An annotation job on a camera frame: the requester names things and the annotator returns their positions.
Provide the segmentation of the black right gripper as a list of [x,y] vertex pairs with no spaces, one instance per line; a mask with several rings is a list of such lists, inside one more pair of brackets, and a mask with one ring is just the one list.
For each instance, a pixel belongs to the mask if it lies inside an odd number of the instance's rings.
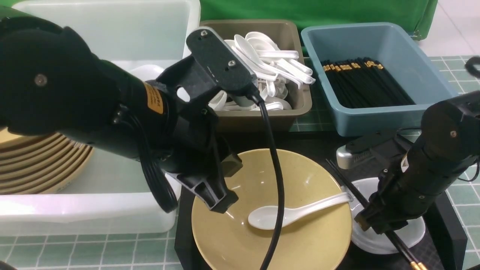
[[411,142],[401,132],[382,130],[346,143],[348,152],[354,154],[368,150],[382,164],[377,191],[370,195],[367,207],[355,217],[364,231],[372,228],[377,234],[384,234],[399,230],[407,225],[408,220],[418,218],[426,211],[425,207],[413,205],[419,192],[408,186],[402,161],[408,159],[410,150],[425,145],[428,134],[422,130],[415,142]]

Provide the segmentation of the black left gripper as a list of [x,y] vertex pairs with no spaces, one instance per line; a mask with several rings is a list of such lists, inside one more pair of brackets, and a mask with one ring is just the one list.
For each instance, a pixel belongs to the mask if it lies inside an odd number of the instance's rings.
[[209,98],[219,86],[192,56],[168,67],[156,79],[167,106],[168,122],[161,143],[170,156],[162,167],[216,213],[238,201],[225,179],[242,168],[242,160],[217,133],[218,116]]

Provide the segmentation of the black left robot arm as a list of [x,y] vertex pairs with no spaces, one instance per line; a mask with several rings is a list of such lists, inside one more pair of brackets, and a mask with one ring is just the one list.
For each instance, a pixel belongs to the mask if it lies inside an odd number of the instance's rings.
[[16,135],[60,133],[141,164],[163,211],[178,206],[166,173],[225,213],[238,201],[225,177],[242,167],[216,134],[209,101],[232,53],[209,28],[187,38],[192,54],[143,81],[98,58],[70,27],[1,7],[1,127]]

